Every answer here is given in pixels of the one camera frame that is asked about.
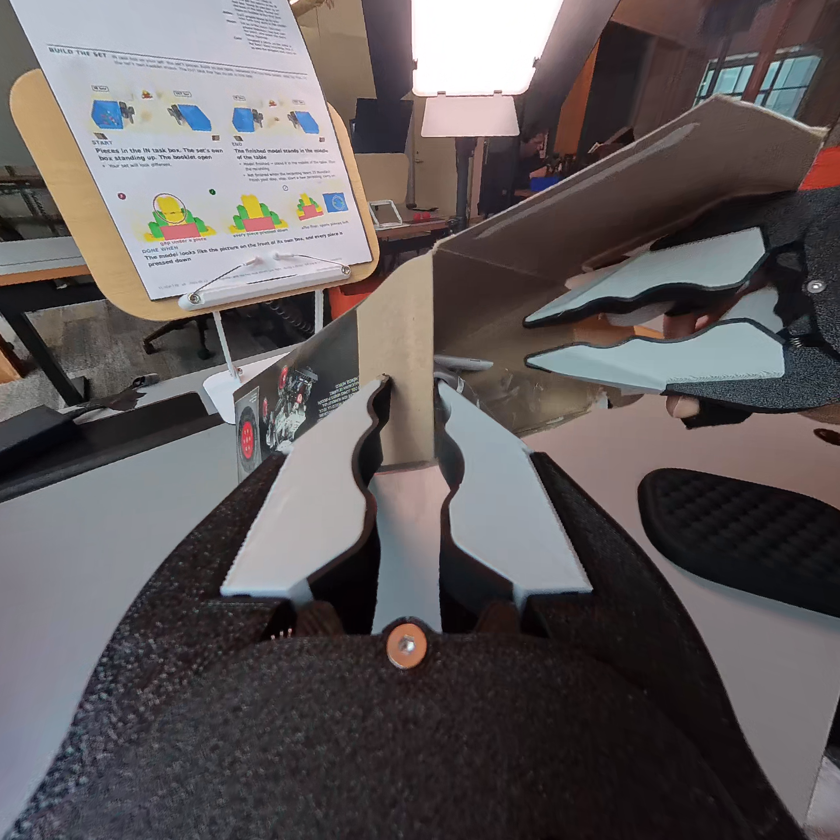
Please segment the black desk divider strip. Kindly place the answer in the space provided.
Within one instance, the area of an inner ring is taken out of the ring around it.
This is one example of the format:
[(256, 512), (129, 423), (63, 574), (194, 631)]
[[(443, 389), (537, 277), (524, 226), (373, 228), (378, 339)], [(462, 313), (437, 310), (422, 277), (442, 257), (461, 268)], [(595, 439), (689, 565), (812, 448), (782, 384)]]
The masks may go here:
[(76, 438), (2, 468), (1, 501), (224, 424), (197, 392), (187, 392), (80, 424)]

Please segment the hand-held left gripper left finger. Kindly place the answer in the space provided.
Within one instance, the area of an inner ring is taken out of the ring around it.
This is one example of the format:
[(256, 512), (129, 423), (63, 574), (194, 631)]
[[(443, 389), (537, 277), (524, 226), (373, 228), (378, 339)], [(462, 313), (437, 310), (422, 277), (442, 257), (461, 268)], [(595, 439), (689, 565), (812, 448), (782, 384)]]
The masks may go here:
[(224, 582), (222, 597), (317, 598), (369, 542), (392, 379), (375, 377), (316, 424), (285, 457)]

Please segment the orange bin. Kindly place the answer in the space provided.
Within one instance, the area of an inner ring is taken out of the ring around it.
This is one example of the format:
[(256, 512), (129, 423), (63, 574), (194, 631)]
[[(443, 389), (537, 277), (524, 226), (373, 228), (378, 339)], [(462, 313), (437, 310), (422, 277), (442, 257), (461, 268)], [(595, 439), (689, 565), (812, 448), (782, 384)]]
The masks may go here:
[(359, 284), (330, 288), (327, 297), (331, 321), (360, 304), (369, 294), (370, 292), (363, 290)]

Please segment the clear plastic bag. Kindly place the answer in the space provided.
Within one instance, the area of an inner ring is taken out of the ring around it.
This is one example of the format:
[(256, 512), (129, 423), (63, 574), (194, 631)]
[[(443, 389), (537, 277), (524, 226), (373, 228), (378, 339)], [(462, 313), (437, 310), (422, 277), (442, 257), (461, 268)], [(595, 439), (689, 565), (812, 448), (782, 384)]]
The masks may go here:
[(593, 386), (585, 383), (443, 353), (434, 356), (434, 374), (520, 437), (586, 414), (596, 397)]

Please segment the black flat box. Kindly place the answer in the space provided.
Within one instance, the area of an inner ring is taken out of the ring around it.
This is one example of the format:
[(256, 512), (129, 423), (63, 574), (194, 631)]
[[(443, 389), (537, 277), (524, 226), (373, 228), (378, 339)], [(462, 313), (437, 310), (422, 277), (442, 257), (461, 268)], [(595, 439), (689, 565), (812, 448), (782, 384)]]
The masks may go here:
[(1, 422), (1, 468), (11, 469), (79, 437), (74, 420), (48, 406), (37, 406)]

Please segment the dark brown cloth scrap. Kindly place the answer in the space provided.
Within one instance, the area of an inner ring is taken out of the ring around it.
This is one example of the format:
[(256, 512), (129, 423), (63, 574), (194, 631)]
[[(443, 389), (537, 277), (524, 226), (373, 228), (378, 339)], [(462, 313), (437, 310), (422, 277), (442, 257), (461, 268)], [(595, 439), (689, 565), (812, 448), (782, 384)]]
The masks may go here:
[(136, 377), (127, 388), (119, 393), (99, 397), (85, 404), (75, 406), (65, 412), (65, 416), (76, 419), (85, 414), (101, 410), (112, 410), (115, 412), (132, 410), (136, 407), (139, 399), (145, 394), (145, 390), (160, 382), (161, 376), (159, 374), (145, 374)]

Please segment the wooden edged table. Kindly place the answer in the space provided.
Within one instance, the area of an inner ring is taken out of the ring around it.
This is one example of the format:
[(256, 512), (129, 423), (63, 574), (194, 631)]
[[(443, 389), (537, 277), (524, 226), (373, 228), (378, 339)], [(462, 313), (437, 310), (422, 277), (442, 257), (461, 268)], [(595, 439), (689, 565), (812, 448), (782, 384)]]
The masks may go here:
[(28, 314), (103, 299), (73, 238), (1, 243), (2, 316), (68, 406), (88, 399), (88, 380), (67, 376)]

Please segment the printed instruction sheet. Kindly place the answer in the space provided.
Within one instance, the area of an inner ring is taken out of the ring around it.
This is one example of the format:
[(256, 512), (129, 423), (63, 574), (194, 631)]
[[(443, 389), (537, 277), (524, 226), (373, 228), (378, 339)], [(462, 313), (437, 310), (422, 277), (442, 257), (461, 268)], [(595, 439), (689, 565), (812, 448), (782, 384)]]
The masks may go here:
[(10, 4), (151, 300), (217, 308), (371, 262), (288, 2)]

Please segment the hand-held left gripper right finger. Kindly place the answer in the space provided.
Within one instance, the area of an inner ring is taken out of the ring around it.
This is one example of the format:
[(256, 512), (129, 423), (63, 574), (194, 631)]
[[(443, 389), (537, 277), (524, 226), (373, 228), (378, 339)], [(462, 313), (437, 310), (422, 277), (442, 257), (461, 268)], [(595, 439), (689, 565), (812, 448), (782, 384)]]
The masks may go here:
[(438, 463), (449, 488), (442, 593), (470, 613), (494, 601), (522, 613), (533, 596), (591, 594), (531, 449), (450, 384), (436, 386)]

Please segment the black monitor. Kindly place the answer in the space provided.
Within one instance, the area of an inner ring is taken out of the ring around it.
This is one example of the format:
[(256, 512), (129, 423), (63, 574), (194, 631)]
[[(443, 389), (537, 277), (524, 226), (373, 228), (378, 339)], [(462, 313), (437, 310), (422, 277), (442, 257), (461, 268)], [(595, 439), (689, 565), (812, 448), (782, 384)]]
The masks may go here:
[(357, 98), (350, 121), (356, 154), (403, 154), (411, 127), (413, 100)]

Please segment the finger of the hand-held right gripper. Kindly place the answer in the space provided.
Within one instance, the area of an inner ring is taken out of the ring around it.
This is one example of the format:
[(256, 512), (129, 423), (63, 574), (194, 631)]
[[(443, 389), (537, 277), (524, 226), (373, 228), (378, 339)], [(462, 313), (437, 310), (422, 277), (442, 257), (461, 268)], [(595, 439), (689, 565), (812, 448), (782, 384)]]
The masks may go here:
[(767, 256), (759, 227), (649, 250), (589, 273), (584, 283), (526, 316), (523, 325), (535, 329), (599, 313), (623, 316), (659, 303), (703, 302), (704, 297), (741, 288)]
[(681, 339), (573, 343), (526, 358), (530, 368), (583, 382), (661, 394), (669, 385), (777, 379), (784, 342), (750, 319), (715, 322)]

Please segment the orange bag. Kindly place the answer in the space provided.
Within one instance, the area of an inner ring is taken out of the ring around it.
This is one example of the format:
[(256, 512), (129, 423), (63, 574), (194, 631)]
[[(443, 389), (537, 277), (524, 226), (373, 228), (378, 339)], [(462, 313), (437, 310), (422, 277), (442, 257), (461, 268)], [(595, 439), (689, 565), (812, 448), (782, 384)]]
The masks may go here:
[(801, 191), (822, 190), (840, 185), (840, 148), (823, 148), (800, 185)]

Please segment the white desk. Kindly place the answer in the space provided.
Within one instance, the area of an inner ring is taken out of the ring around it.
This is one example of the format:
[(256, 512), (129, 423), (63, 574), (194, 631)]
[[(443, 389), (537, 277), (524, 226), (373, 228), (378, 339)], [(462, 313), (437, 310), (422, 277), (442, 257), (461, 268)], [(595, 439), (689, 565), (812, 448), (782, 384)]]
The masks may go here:
[[(756, 758), (815, 838), (838, 838), (838, 770), (823, 759), (838, 701), (838, 619), (698, 579), (646, 538), (637, 486), (694, 469), (838, 508), (826, 421), (757, 415), (684, 429), (661, 399), (598, 408), (527, 443), (547, 453), (656, 562), (700, 630)], [(2, 834), (60, 746), (99, 655), (174, 547), (235, 488), (217, 425), (2, 503)]]

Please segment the black oval textured pad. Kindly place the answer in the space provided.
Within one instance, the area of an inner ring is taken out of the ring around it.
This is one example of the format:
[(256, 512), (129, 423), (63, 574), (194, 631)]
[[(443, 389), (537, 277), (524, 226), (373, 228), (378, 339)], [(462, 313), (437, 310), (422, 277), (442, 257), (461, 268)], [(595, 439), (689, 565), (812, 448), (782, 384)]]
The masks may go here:
[(839, 511), (821, 500), (690, 469), (637, 488), (648, 540), (706, 581), (839, 617)]

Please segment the studio light panel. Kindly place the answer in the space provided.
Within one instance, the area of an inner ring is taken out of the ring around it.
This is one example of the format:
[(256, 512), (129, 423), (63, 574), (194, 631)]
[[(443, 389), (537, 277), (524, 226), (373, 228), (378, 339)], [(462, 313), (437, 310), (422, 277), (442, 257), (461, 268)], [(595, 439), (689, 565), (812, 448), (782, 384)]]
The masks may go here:
[(469, 221), (478, 139), (519, 134), (515, 97), (529, 89), (562, 1), (412, 1), (413, 95), (421, 134), (455, 140), (456, 217)]

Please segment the instruction sheet on wooden stand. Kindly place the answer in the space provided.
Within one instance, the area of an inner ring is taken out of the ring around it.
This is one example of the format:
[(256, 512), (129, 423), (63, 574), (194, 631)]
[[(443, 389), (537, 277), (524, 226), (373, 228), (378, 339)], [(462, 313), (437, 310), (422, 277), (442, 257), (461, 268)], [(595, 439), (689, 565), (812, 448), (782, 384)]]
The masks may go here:
[(128, 314), (147, 320), (213, 316), (225, 366), (205, 379), (203, 390), (226, 424), (234, 421), (234, 393), (261, 368), (256, 363), (241, 367), (233, 361), (221, 312), (313, 291), (316, 330), (320, 330), (322, 292), (367, 279), (377, 267), (380, 249), (365, 207), (358, 166), (348, 132), (331, 106), (329, 116), (352, 187), (352, 203), (364, 218), (371, 256), (357, 264), (351, 264), (348, 257), (317, 258), (313, 234), (303, 235), (301, 241), (288, 234), (267, 233), (233, 243), (223, 241), (220, 234), (174, 239), (154, 253), (135, 254), (151, 257), (151, 266), (180, 270), (185, 275), (184, 280), (165, 280), (159, 299), (147, 291), (133, 253), (112, 219), (43, 71), (31, 70), (15, 81), (9, 107), (85, 266), (105, 298)]

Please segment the cardboard toy set box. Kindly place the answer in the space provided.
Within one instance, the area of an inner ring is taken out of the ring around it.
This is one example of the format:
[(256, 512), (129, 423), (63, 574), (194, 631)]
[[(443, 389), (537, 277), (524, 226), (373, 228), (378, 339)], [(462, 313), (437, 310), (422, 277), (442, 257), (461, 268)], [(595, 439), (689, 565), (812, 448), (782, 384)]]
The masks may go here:
[[(526, 358), (573, 343), (665, 340), (659, 303), (528, 329), (523, 320), (596, 270), (652, 250), (656, 240), (733, 198), (799, 192), (828, 129), (724, 96), (687, 111), (523, 203), (441, 240), (397, 269), (321, 333), (235, 394), (238, 479), (284, 455), (375, 377), (392, 379), (383, 466), (436, 456), (434, 356), (525, 372)], [(642, 393), (584, 382), (617, 393)]]

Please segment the person's right hand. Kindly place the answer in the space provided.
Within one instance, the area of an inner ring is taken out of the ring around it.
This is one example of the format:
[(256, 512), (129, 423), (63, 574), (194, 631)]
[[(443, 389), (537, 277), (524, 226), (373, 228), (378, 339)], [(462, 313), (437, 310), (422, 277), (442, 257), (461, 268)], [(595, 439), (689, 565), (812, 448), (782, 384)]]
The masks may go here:
[[(688, 337), (719, 320), (725, 311), (726, 308), (717, 308), (702, 313), (690, 311), (678, 316), (665, 315), (663, 318), (663, 337), (665, 340)], [(666, 399), (668, 414), (681, 421), (697, 416), (700, 409), (700, 401), (693, 396), (670, 395)]]

